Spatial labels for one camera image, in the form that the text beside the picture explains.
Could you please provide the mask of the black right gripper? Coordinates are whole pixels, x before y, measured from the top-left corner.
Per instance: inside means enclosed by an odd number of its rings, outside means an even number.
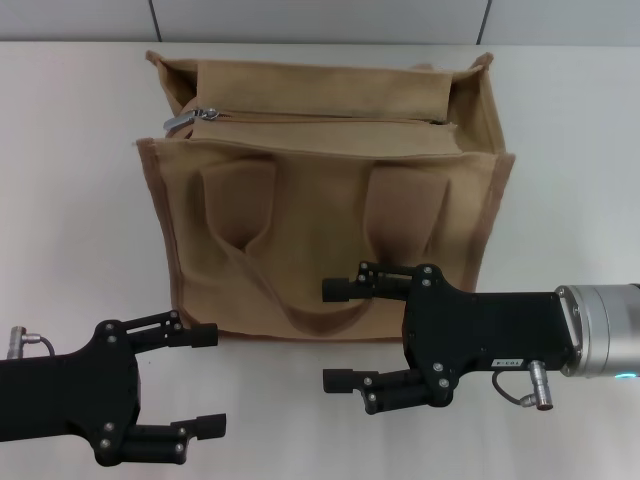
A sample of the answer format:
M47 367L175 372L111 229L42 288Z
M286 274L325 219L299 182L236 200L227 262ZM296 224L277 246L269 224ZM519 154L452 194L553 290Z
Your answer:
M559 371L573 354L554 292L466 292L428 264L361 262L354 280L322 280L325 303L373 298L406 301L403 346L412 370L323 370L326 393L359 391L369 415L421 405L446 407L468 373L525 371L533 361Z

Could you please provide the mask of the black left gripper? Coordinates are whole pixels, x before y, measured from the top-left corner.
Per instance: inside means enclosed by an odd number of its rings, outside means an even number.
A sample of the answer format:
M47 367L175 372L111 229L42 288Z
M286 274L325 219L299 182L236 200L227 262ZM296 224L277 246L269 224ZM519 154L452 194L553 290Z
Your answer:
M192 439L225 436L227 417L135 425L140 378L133 350L217 345L215 323L188 327L171 310L102 322L89 342L70 354L3 360L1 440L75 435L89 443L102 466L121 462L123 443L125 462L184 464Z

